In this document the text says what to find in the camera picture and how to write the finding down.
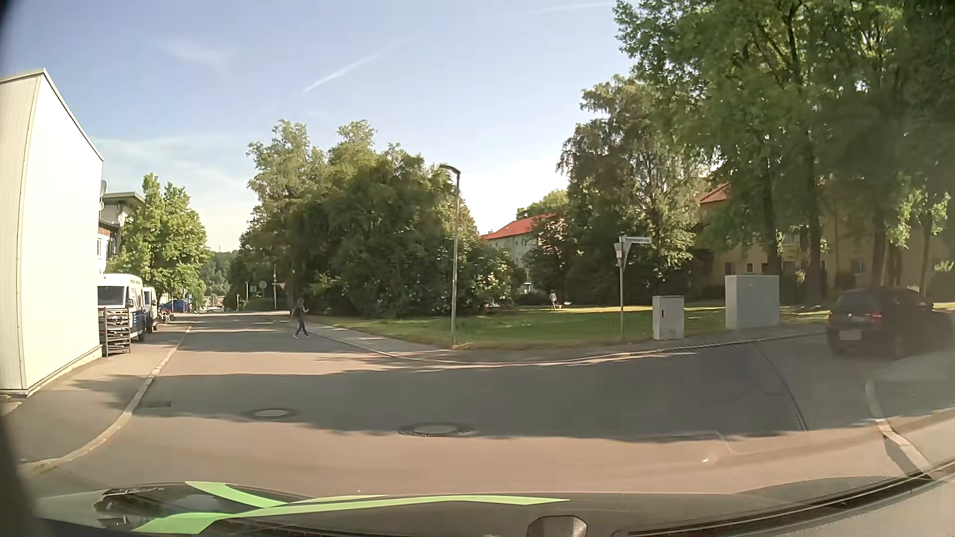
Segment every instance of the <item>traffic sign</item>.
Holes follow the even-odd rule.
[[[649,245],[653,244],[653,240],[649,237],[621,237],[620,242],[630,243],[632,245]]]

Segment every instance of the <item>grass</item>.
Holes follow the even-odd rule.
[[[722,301],[692,302],[685,307],[685,335],[723,332],[726,328]],[[824,322],[828,310],[800,312],[780,308],[787,324]],[[450,319],[362,319],[315,315],[318,322],[364,333],[446,347],[450,344]],[[619,307],[526,307],[488,315],[461,317],[457,324],[460,349],[541,349],[620,343]],[[653,335],[652,307],[624,308],[626,341],[644,341]]]

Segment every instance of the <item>dark car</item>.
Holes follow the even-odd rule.
[[[826,340],[835,354],[863,348],[902,357],[947,345],[950,333],[947,313],[917,291],[877,287],[839,296]]]

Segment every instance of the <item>lamp post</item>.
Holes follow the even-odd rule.
[[[451,275],[451,348],[455,347],[455,327],[457,318],[457,226],[461,215],[461,170],[449,164],[441,164],[439,168],[455,174],[455,251],[452,262]]]

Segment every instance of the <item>tree trunk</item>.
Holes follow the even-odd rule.
[[[887,284],[898,287],[902,283],[902,253],[896,245],[888,245]]]
[[[872,216],[872,272],[869,285],[882,285],[882,264],[885,261],[885,220],[880,213]]]
[[[822,225],[819,223],[819,199],[816,192],[816,163],[812,146],[806,135],[806,186],[807,217],[809,220],[809,267],[806,270],[806,304],[815,306],[822,302],[822,282],[819,278],[822,266]]]
[[[932,240],[932,217],[929,214],[927,222],[926,218],[922,218],[919,222],[919,225],[922,227],[922,273],[919,274],[919,292],[928,295],[925,289],[925,277],[928,274],[928,247]]]
[[[776,240],[775,207],[773,189],[770,184],[769,164],[764,168],[763,181],[763,249],[766,250],[767,274],[782,274],[782,257],[779,256],[779,244]]]

